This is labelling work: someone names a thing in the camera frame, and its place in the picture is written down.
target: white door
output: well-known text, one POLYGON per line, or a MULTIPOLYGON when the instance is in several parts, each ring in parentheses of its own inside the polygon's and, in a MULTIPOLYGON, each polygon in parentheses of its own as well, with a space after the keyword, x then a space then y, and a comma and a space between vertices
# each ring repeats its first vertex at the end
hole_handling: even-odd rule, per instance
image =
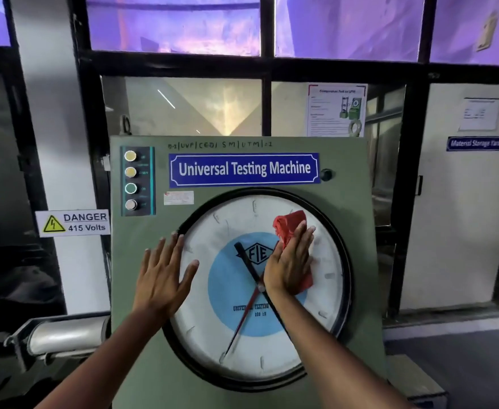
POLYGON ((465 97, 499 98, 499 85, 432 84, 420 155, 401 309, 488 302, 499 265, 499 151, 446 151, 465 97))

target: red cloth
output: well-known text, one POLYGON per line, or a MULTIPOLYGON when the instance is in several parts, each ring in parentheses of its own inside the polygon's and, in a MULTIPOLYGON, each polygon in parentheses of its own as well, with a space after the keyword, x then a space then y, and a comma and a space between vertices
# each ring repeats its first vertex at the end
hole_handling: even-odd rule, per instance
MULTIPOLYGON (((295 211, 287 215, 279 215, 274 218, 273 227, 276 230, 276 235, 280 237, 279 244, 282 244, 282 247, 286 247, 286 245, 289 243, 289 240, 291 240, 297 226, 304 220, 306 220, 306 215, 302 210, 295 211)), ((306 289, 309 289, 313 284, 314 281, 312 280, 312 273, 306 273, 301 280, 301 285, 299 286, 299 291, 297 294, 302 293, 306 289)))

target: person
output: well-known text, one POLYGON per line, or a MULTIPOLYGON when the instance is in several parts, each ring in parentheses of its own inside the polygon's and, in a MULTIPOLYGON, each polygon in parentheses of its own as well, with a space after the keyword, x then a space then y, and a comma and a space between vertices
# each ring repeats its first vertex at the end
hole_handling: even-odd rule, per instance
MULTIPOLYGON (((294 297, 309 270, 308 248, 315 227, 302 221, 282 249, 277 244, 265 267, 264 283, 286 330, 327 409, 413 407, 342 346, 294 297)), ((162 238, 145 250, 132 312, 92 356, 56 387, 36 409, 107 409, 147 342, 181 306, 191 289, 198 261, 179 281, 184 236, 162 238)))

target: gray floor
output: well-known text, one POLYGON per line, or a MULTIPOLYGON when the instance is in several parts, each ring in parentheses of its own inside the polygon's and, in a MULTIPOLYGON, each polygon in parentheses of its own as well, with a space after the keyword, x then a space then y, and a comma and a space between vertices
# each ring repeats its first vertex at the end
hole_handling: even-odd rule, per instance
POLYGON ((386 343, 449 392, 449 409, 499 409, 499 330, 386 343))

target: diamond-shaped logo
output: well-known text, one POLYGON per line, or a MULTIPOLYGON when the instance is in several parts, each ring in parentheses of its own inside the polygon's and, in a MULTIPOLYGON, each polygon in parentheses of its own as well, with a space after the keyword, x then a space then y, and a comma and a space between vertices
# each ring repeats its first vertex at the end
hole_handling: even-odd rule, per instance
POLYGON ((248 256, 249 260, 256 265, 259 265, 262 262, 268 260, 270 255, 273 253, 272 248, 266 247, 265 245, 262 245, 260 243, 255 243, 246 248, 244 251, 246 251, 246 255, 248 256))

